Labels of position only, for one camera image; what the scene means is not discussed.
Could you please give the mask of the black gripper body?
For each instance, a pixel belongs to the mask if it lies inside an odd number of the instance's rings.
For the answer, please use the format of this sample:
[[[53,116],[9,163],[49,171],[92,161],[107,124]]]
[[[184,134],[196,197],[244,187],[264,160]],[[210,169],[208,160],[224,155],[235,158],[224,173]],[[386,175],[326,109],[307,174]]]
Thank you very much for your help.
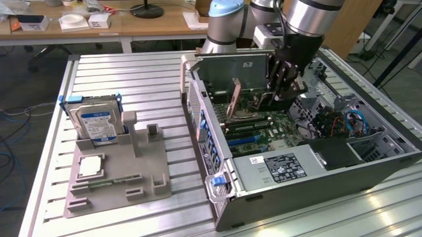
[[[283,40],[284,47],[275,50],[276,59],[296,65],[299,72],[303,72],[316,54],[323,40],[324,35],[308,37],[300,34],[288,34]]]

